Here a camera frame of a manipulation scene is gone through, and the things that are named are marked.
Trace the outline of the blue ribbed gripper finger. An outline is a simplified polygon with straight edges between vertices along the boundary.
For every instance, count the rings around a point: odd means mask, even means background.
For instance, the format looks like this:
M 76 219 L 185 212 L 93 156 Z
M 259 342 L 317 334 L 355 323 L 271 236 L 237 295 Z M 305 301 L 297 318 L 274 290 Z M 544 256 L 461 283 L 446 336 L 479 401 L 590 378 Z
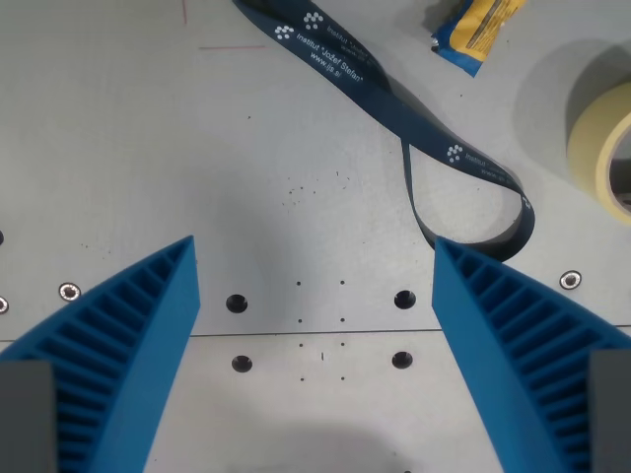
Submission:
M 588 365 L 614 325 L 467 246 L 435 243 L 432 308 L 506 472 L 588 472 Z
M 193 236 L 127 267 L 2 351 L 50 363 L 61 472 L 141 472 L 200 309 Z

